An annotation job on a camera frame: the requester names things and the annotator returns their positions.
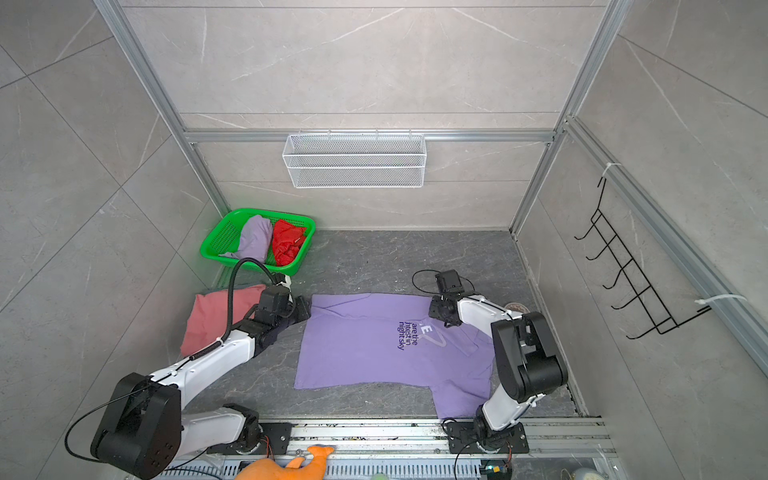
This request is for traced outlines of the folded pink t-shirt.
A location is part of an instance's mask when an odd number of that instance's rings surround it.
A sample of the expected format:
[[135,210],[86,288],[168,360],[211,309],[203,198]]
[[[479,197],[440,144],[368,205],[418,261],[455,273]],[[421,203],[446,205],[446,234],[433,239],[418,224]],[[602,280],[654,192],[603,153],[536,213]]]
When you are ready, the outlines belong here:
[[[240,322],[246,312],[259,303],[265,285],[236,289],[233,293],[233,323]],[[187,321],[187,329],[181,345],[181,355],[188,357],[213,343],[222,336],[226,327],[228,292],[221,290],[197,295]]]

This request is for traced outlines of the lavender t-shirt in basket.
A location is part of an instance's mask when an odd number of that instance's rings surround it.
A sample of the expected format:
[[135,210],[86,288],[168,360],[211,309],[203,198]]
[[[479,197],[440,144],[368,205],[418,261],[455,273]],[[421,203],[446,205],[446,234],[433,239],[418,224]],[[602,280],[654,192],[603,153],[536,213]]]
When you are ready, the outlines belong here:
[[264,262],[267,259],[272,238],[272,222],[261,215],[255,215],[243,226],[238,249],[235,252],[222,253],[221,257],[232,259],[253,258],[259,262]]

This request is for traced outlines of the aluminium mounting rail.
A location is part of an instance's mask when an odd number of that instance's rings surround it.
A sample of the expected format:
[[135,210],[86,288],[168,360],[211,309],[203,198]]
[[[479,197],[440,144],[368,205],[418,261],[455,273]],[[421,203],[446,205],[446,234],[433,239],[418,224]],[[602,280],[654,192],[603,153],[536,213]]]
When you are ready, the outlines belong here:
[[598,458],[618,456],[599,418],[526,418],[511,440],[484,451],[458,426],[438,419],[266,419],[291,431],[269,434],[274,457],[287,461],[310,456],[313,445],[331,446],[334,460]]

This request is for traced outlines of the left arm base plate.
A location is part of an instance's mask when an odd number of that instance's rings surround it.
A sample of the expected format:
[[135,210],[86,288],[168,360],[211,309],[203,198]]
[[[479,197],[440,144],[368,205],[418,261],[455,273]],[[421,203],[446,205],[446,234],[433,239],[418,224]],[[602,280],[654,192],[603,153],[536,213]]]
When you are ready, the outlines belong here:
[[208,454],[222,455],[286,455],[293,429],[292,423],[268,422],[245,427],[237,440],[209,447]]

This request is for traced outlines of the orange plush toy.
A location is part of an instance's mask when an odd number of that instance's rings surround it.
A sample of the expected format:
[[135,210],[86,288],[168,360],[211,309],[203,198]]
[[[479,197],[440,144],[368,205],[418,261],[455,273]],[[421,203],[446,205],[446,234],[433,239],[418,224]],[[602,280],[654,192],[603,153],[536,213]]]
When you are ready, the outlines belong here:
[[308,452],[311,460],[304,465],[305,458],[295,457],[286,465],[264,458],[245,467],[235,480],[322,480],[325,478],[328,457],[335,449],[329,446],[311,446]]

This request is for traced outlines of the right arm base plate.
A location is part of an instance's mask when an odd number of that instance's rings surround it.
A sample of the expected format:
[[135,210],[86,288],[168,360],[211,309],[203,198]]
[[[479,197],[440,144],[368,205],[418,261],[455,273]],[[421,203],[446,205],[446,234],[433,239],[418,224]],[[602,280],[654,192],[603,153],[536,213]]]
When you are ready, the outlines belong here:
[[488,430],[470,421],[446,419],[441,429],[452,454],[528,454],[524,426],[518,423],[500,431]]

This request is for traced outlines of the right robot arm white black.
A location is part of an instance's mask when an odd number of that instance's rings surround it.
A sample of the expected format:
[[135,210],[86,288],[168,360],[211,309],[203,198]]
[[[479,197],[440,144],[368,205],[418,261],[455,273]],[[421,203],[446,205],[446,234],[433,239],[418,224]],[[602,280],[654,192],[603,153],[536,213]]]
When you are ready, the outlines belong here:
[[446,327],[471,325],[493,341],[500,385],[479,407],[469,438],[486,450],[498,448],[528,410],[568,383],[561,349],[543,314],[521,313],[467,291],[455,270],[437,271],[435,280],[429,316]]

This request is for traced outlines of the purple t-shirt with print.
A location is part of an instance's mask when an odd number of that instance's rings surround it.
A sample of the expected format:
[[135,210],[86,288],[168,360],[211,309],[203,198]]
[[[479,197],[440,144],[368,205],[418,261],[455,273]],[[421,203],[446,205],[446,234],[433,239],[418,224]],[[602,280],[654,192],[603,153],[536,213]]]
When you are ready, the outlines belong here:
[[429,389],[440,418],[471,417],[491,396],[492,339],[463,324],[447,328],[423,296],[315,295],[294,386],[367,383]]

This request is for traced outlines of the roll of masking tape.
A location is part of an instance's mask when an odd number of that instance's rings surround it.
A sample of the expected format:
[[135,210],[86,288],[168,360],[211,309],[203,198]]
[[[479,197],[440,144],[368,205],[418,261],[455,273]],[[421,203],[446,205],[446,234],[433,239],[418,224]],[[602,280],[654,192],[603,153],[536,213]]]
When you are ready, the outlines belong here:
[[525,306],[525,305],[523,305],[521,303],[518,303],[518,302],[509,302],[509,303],[504,305],[504,308],[506,310],[510,310],[510,311],[513,311],[513,312],[518,312],[520,314],[527,314],[527,313],[530,312],[530,309],[527,306]]

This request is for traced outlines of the red t-shirt in basket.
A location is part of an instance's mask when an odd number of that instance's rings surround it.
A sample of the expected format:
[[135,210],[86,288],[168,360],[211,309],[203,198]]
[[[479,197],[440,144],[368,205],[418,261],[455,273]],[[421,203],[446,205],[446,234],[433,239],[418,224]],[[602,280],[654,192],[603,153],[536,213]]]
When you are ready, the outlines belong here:
[[277,266],[288,266],[296,259],[305,243],[305,232],[305,227],[283,219],[274,224],[271,248]]

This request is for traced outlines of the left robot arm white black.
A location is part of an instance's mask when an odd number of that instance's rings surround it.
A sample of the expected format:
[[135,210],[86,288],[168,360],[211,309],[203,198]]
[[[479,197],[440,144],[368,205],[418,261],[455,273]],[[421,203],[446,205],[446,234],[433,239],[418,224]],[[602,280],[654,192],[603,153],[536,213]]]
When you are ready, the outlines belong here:
[[288,327],[308,320],[310,302],[283,285],[256,285],[196,297],[183,359],[115,386],[90,446],[91,456],[152,479],[179,456],[250,453],[266,435],[257,411],[227,403],[188,414],[186,406],[236,367],[263,353]]

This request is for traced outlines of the green plastic laundry basket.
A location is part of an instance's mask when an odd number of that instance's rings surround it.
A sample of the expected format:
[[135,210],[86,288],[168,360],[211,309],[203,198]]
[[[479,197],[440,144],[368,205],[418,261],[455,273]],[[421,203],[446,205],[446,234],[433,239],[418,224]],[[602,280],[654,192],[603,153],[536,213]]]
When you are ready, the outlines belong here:
[[262,262],[270,272],[281,273],[287,276],[295,275],[309,252],[313,235],[316,232],[315,221],[306,216],[247,208],[233,210],[218,223],[202,242],[201,255],[227,267],[234,267],[239,259],[221,257],[221,254],[235,252],[238,249],[241,230],[245,223],[255,215],[261,215],[269,219],[273,226],[279,219],[283,219],[293,225],[306,228],[305,243],[296,259],[290,265],[284,267],[277,266],[271,246],[267,259]]

